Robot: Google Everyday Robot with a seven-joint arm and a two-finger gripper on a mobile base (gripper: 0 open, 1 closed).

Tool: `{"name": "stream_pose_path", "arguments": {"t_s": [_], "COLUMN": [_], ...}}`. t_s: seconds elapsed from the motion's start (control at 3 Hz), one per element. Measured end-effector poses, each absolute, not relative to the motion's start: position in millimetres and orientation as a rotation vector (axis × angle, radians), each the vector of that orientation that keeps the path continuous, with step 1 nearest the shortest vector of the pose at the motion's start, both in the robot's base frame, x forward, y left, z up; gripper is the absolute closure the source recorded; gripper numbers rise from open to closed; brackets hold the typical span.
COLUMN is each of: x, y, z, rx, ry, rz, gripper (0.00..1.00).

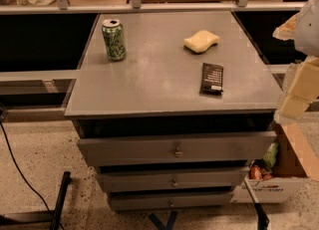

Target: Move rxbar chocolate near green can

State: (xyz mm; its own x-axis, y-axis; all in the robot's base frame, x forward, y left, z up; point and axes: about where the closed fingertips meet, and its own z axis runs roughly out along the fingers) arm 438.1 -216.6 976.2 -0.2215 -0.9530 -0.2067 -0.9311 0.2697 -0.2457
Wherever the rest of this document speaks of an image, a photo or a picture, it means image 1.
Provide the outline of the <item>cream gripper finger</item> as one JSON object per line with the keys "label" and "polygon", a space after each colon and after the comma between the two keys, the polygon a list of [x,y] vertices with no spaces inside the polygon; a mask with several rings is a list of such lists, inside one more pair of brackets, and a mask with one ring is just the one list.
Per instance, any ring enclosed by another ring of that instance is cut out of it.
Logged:
{"label": "cream gripper finger", "polygon": [[298,16],[299,14],[291,16],[285,23],[277,27],[272,37],[282,41],[293,40]]}
{"label": "cream gripper finger", "polygon": [[319,97],[319,58],[307,57],[300,64],[291,64],[285,74],[274,120],[290,124],[301,118]]}

